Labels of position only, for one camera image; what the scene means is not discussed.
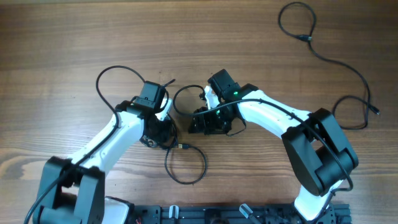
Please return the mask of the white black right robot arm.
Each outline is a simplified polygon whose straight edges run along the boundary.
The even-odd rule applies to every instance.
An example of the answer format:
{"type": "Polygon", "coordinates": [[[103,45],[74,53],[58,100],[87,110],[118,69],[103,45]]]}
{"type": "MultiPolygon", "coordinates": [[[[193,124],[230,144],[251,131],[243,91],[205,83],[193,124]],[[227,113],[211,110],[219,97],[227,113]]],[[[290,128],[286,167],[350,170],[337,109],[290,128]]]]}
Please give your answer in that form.
{"type": "Polygon", "coordinates": [[[331,198],[342,190],[341,183],[352,181],[349,175],[359,159],[330,111],[297,110],[250,83],[240,86],[225,69],[208,79],[200,98],[206,105],[195,110],[189,133],[231,136],[232,122],[238,118],[282,140],[301,184],[294,208],[305,221],[319,221],[331,198]]]}

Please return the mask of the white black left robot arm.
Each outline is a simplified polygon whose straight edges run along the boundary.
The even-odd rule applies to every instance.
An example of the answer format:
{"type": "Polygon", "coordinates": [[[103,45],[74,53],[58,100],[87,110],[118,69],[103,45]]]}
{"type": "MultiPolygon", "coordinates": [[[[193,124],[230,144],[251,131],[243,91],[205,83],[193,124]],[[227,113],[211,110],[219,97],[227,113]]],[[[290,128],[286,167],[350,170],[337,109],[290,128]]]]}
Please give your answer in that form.
{"type": "Polygon", "coordinates": [[[112,108],[109,123],[66,159],[53,156],[42,170],[37,199],[25,222],[124,223],[131,206],[105,196],[105,178],[131,145],[166,142],[171,100],[165,86],[146,81],[139,96],[112,108]]]}

